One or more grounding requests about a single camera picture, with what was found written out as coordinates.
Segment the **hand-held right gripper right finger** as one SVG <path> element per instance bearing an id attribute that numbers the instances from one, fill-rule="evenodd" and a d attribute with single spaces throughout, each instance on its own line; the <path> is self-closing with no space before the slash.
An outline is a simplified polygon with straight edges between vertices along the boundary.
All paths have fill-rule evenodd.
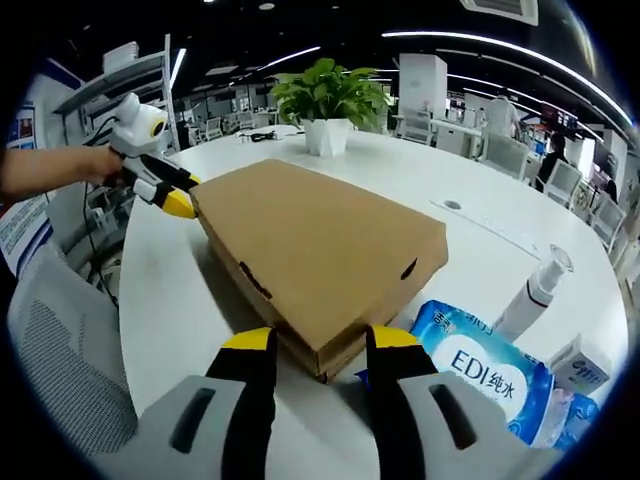
<path id="1" fill-rule="evenodd" d="M 437 372 L 417 338 L 366 330 L 368 402 L 383 479 L 542 479 L 550 453 L 510 433 L 502 409 L 451 372 Z"/>

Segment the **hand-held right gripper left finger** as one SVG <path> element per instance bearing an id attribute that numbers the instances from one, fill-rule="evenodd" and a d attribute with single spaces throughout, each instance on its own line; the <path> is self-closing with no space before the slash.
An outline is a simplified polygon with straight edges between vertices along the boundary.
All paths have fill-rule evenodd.
<path id="1" fill-rule="evenodd" d="M 105 479 L 262 479 L 275 419 L 278 337 L 262 327 L 222 345 L 203 376 L 149 406 L 137 432 L 95 457 Z"/>

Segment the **person's left hand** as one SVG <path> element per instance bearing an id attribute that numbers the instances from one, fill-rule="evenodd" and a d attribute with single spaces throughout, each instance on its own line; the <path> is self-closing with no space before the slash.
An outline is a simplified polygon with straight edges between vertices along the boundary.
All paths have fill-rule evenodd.
<path id="1" fill-rule="evenodd" d="M 77 150 L 75 161 L 78 181 L 107 187 L 125 184 L 123 173 L 123 157 L 111 147 L 83 146 Z"/>

